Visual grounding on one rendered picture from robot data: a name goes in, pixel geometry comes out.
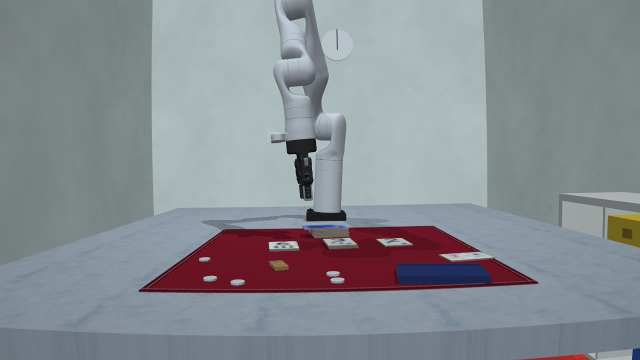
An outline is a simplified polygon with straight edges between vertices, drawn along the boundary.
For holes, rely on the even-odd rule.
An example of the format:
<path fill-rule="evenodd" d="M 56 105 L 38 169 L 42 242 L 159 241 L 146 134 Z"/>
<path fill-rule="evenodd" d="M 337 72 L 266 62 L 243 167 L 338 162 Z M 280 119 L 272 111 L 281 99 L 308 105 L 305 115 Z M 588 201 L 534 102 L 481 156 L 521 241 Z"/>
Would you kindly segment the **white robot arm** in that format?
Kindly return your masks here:
<path fill-rule="evenodd" d="M 313 0 L 274 0 L 280 33 L 280 55 L 273 68 L 285 113 L 285 132 L 274 132 L 272 144 L 317 139 L 330 141 L 315 156 L 314 212 L 340 213 L 346 119 L 324 113 L 322 96 L 329 81 Z M 292 20 L 305 18 L 305 33 Z M 289 60 L 288 60 L 289 59 Z M 305 86 L 304 86 L 305 85 Z M 302 86 L 305 95 L 290 87 Z"/>

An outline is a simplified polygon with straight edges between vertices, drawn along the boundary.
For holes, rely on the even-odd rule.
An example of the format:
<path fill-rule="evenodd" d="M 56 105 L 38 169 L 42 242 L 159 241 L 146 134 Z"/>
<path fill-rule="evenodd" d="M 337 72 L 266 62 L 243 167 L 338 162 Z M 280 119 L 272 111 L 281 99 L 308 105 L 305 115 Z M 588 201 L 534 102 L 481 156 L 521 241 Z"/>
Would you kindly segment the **dark red play mat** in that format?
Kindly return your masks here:
<path fill-rule="evenodd" d="M 358 248 L 329 249 L 304 228 L 227 230 L 151 289 L 352 289 L 456 284 L 399 284 L 397 264 L 480 264 L 492 283 L 526 281 L 492 260 L 450 262 L 439 255 L 472 249 L 432 227 L 349 228 Z M 376 239 L 405 239 L 410 246 L 383 246 Z M 269 242 L 296 241 L 299 251 L 269 251 Z M 200 258 L 210 258 L 200 261 Z M 275 271 L 269 261 L 283 261 Z M 339 276 L 327 276 L 329 271 Z M 215 281 L 204 281 L 217 276 Z M 332 278 L 344 278 L 342 284 Z M 243 285 L 231 285 L 244 280 Z"/>
<path fill-rule="evenodd" d="M 435 230 L 441 232 L 442 234 L 450 237 L 457 241 L 458 243 L 466 246 L 473 250 L 474 252 L 480 252 L 480 250 L 470 246 L 470 244 L 466 244 L 461 240 L 455 238 L 453 235 L 447 234 L 445 231 L 440 230 L 433 225 L 430 226 L 409 226 L 409 227 L 432 227 Z M 142 287 L 139 291 L 175 291 L 175 292 L 302 292 L 302 291 L 357 291 L 357 290 L 392 290 L 392 289 L 434 289 L 434 288 L 446 288 L 446 287 L 468 287 L 468 286 L 489 286 L 489 285 L 509 285 L 509 284 L 527 284 L 527 283 L 538 283 L 538 281 L 530 278 L 522 274 L 521 272 L 509 267 L 508 265 L 500 262 L 496 259 L 489 259 L 495 264 L 500 265 L 506 270 L 514 273 L 515 275 L 521 277 L 526 281 L 508 281 L 508 282 L 492 282 L 491 284 L 445 284 L 445 285 L 405 285 L 405 286 L 390 286 L 390 287 L 353 287 L 353 288 L 295 288 L 295 289 L 179 289 L 179 288 L 151 288 L 153 285 L 157 284 L 160 280 L 173 272 L 180 265 L 184 264 L 187 260 L 189 260 L 192 256 L 196 255 L 201 249 L 205 248 L 208 244 L 210 244 L 213 240 L 217 239 L 219 236 L 224 234 L 227 230 L 292 230 L 292 228 L 225 228 L 220 233 L 215 235 L 213 238 L 208 240 L 206 243 L 202 244 L 199 248 L 195 249 L 189 255 L 185 256 L 182 260 L 179 260 L 178 263 L 174 264 L 171 268 L 163 272 L 161 275 L 157 276 L 153 281 L 150 281 L 147 285 Z"/>

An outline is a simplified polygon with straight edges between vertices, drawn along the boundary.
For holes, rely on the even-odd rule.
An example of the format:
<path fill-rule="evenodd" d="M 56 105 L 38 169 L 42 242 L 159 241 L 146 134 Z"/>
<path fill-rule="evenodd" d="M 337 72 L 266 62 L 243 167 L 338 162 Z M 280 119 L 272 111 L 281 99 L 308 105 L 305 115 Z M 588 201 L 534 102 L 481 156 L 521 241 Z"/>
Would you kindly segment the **blue playing card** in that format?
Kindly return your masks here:
<path fill-rule="evenodd" d="M 338 225 L 339 228 L 314 229 L 313 231 L 333 231 L 333 230 L 349 230 L 345 225 Z"/>

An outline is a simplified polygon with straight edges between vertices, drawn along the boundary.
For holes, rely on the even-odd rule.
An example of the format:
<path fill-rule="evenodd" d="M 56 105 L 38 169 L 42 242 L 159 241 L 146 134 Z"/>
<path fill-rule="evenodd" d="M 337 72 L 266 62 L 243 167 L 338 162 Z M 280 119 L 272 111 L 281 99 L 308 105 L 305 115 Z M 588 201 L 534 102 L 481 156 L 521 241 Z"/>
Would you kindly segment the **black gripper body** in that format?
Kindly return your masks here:
<path fill-rule="evenodd" d="M 297 161 L 299 162 L 299 167 L 301 168 L 301 158 L 308 158 L 308 153 L 313 153 L 317 151 L 316 139 L 315 138 L 307 138 L 307 139 L 297 139 L 297 140 L 289 140 L 286 141 L 286 153 L 289 155 L 296 154 Z"/>

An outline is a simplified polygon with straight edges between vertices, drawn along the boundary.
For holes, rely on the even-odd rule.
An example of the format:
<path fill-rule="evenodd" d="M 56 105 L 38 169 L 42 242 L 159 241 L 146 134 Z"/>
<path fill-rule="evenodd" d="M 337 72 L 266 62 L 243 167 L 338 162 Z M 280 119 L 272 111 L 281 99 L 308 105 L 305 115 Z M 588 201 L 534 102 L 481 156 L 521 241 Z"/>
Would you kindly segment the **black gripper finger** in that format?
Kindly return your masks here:
<path fill-rule="evenodd" d="M 295 162 L 294 162 L 294 166 L 295 166 L 295 173 L 296 173 L 296 177 L 297 177 L 297 178 L 296 178 L 296 180 L 297 180 L 297 182 L 298 182 L 298 184 L 299 184 L 299 194 L 300 194 L 300 198 L 301 198 L 301 199 L 303 199 L 303 198 L 304 198 L 304 194 L 303 194 L 302 180 L 301 180 L 301 178 L 299 178 L 299 177 L 298 177 L 298 169 L 297 169 L 297 166 L 296 166 L 296 161 L 297 161 L 297 158 L 295 159 Z"/>
<path fill-rule="evenodd" d="M 302 194 L 305 202 L 313 200 L 313 162 L 311 157 L 301 158 L 301 170 L 299 161 L 295 162 L 298 177 L 301 178 Z M 307 167 L 307 168 L 306 168 Z"/>

